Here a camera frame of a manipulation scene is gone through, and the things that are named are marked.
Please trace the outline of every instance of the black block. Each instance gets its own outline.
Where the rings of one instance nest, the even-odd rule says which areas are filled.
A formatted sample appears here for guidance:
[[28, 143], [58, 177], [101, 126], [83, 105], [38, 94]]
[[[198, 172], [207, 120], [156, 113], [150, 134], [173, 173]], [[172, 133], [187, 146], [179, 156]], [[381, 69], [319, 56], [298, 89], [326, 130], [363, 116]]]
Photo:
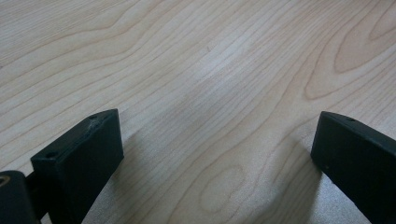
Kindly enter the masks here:
[[35, 154], [53, 223], [81, 223], [123, 159], [117, 109], [84, 119]]
[[26, 179], [19, 171], [0, 172], [0, 223], [36, 224]]
[[396, 223], [396, 141], [358, 122], [322, 112], [314, 163], [373, 223]]

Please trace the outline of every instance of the wooden surface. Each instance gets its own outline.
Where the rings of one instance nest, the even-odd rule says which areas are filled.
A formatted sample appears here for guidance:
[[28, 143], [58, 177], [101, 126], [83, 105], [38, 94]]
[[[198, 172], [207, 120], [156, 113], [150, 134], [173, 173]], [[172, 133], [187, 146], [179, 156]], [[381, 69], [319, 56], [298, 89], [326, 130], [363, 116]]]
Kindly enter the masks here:
[[309, 151], [322, 110], [396, 138], [395, 28], [387, 0], [1, 1], [0, 168], [116, 107], [86, 223], [366, 223]]

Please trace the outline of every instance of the wooden table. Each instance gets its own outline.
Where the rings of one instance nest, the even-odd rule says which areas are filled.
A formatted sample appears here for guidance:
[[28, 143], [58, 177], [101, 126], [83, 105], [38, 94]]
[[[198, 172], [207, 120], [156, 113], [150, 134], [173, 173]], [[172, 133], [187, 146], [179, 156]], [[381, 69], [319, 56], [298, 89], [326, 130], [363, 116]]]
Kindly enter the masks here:
[[388, 0], [1, 1], [0, 168], [118, 108], [86, 223], [367, 223], [309, 151], [322, 110], [396, 138], [395, 28]]

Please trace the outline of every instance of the hole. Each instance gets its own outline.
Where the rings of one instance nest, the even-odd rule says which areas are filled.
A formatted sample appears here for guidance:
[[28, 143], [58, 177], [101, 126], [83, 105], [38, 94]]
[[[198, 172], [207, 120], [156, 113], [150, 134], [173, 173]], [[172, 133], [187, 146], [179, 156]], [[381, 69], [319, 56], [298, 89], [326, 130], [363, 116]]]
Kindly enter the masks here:
[[9, 181], [9, 176], [8, 175], [0, 175], [0, 188], [6, 185]]
[[50, 152], [46, 155], [48, 159], [54, 159], [56, 156], [58, 156], [58, 152]]

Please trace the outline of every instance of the black plastic piece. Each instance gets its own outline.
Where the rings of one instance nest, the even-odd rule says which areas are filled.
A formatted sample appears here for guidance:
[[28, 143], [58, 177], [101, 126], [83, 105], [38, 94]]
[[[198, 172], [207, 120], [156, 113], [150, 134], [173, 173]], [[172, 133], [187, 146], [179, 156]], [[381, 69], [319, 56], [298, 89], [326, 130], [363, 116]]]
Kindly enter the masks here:
[[31, 161], [52, 222], [81, 223], [122, 159], [115, 109], [84, 119], [35, 154]]
[[123, 159], [117, 109], [92, 115], [31, 161], [34, 171], [0, 172], [0, 224], [81, 223]]
[[0, 173], [0, 223], [36, 224], [25, 176], [21, 172]]
[[396, 223], [396, 141], [342, 115], [322, 112], [313, 162], [373, 223]]

